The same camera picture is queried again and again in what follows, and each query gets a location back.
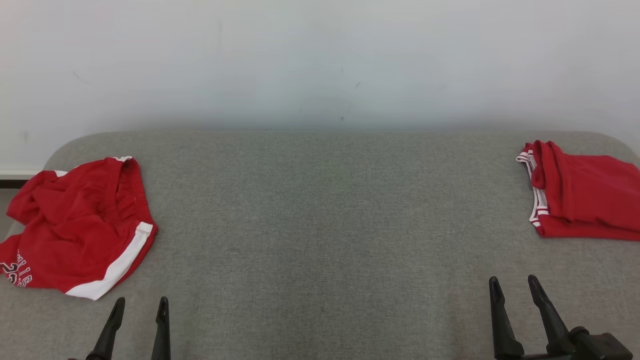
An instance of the white side stripe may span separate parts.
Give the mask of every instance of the white side stripe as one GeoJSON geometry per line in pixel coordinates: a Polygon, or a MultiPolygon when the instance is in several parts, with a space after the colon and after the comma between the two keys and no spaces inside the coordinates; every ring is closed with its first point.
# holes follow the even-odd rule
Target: white side stripe
{"type": "MultiPolygon", "coordinates": [[[[522,158],[516,158],[517,162],[519,163],[524,163],[525,165],[527,165],[527,171],[529,172],[529,179],[531,178],[531,164],[529,163],[529,160],[523,160],[522,158]]],[[[536,217],[536,210],[538,208],[538,192],[536,191],[535,188],[533,188],[533,211],[531,212],[531,216],[529,217],[529,221],[530,222],[534,222],[537,221],[538,218],[536,217]]]]}
{"type": "Polygon", "coordinates": [[[142,250],[142,247],[147,242],[153,227],[153,225],[146,222],[140,222],[136,228],[136,234],[133,236],[133,239],[122,254],[109,265],[102,280],[80,284],[67,291],[66,294],[97,300],[107,293],[107,291],[127,273],[133,261],[138,257],[140,250],[142,250]]]}
{"type": "Polygon", "coordinates": [[[118,160],[118,161],[122,161],[125,162],[127,160],[131,160],[133,159],[133,156],[122,156],[121,158],[116,158],[115,156],[113,157],[114,159],[118,160]]]}

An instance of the clothing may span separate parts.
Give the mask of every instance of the clothing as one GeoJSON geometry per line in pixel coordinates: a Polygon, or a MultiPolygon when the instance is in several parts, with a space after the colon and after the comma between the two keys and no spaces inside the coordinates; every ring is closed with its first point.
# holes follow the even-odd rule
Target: clothing
{"type": "Polygon", "coordinates": [[[640,171],[610,156],[565,154],[553,142],[527,143],[516,157],[529,171],[542,237],[640,240],[640,171]]]}
{"type": "Polygon", "coordinates": [[[135,271],[157,233],[130,156],[69,173],[42,171],[20,189],[7,215],[25,225],[0,243],[0,265],[14,285],[93,300],[135,271]]]}

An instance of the gray tabletop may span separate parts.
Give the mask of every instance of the gray tabletop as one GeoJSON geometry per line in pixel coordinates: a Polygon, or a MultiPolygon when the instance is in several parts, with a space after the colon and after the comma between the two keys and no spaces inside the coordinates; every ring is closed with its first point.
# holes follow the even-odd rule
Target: gray tabletop
{"type": "Polygon", "coordinates": [[[161,296],[175,359],[491,359],[488,280],[527,353],[547,343],[527,276],[569,328],[640,356],[640,243],[541,239],[525,142],[639,164],[594,133],[106,133],[47,168],[134,156],[156,241],[97,301],[0,282],[2,358],[92,349],[127,299],[115,359],[150,357],[161,296]]]}

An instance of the fabric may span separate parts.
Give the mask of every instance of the fabric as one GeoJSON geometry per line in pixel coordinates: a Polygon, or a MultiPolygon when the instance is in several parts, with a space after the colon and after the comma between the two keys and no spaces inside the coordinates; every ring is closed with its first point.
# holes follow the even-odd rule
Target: fabric
{"type": "Polygon", "coordinates": [[[134,156],[161,230],[136,271],[95,302],[0,281],[0,357],[83,359],[124,296],[113,358],[149,358],[167,296],[174,359],[487,360],[493,275],[535,354],[547,339],[529,274],[569,328],[611,332],[637,357],[640,241],[532,231],[529,176],[513,159],[531,139],[640,164],[619,141],[578,132],[74,140],[46,168],[134,156]]]}
{"type": "Polygon", "coordinates": [[[640,240],[640,171],[611,156],[565,154],[554,142],[527,143],[534,192],[529,220],[542,237],[640,240]]]}
{"type": "Polygon", "coordinates": [[[25,224],[0,244],[0,266],[12,284],[93,300],[134,272],[157,232],[131,157],[42,171],[7,215],[25,224]]]}

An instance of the white stripe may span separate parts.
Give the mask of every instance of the white stripe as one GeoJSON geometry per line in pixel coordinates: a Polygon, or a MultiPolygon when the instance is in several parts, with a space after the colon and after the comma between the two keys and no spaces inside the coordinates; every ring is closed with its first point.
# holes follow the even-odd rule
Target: white stripe
{"type": "Polygon", "coordinates": [[[133,159],[133,156],[122,156],[121,158],[116,158],[115,156],[113,157],[114,159],[118,160],[118,161],[122,161],[125,162],[127,160],[131,160],[133,159]]]}
{"type": "MultiPolygon", "coordinates": [[[[529,179],[530,179],[532,169],[531,169],[531,164],[529,163],[529,160],[527,158],[519,156],[516,158],[516,161],[527,165],[527,171],[529,172],[529,179]]],[[[538,192],[536,191],[535,188],[533,188],[533,210],[531,211],[531,216],[529,217],[530,222],[534,222],[538,220],[538,217],[536,217],[537,208],[538,208],[538,192]]]]}
{"type": "Polygon", "coordinates": [[[127,248],[118,256],[117,259],[112,262],[107,271],[104,274],[102,280],[96,280],[88,282],[86,284],[80,284],[75,288],[67,291],[67,295],[86,297],[88,299],[97,300],[109,291],[118,282],[124,274],[129,271],[131,264],[138,257],[140,250],[147,242],[149,235],[151,234],[153,225],[146,222],[140,222],[136,228],[136,234],[127,246],[127,248]]]}
{"type": "MultiPolygon", "coordinates": [[[[528,155],[527,158],[529,159],[529,162],[531,163],[531,167],[533,169],[538,167],[538,164],[536,164],[536,159],[533,157],[533,154],[528,155]]],[[[536,191],[538,193],[538,203],[540,204],[539,208],[540,207],[546,208],[548,206],[548,204],[547,204],[547,193],[544,191],[544,189],[536,188],[536,191]]]]}

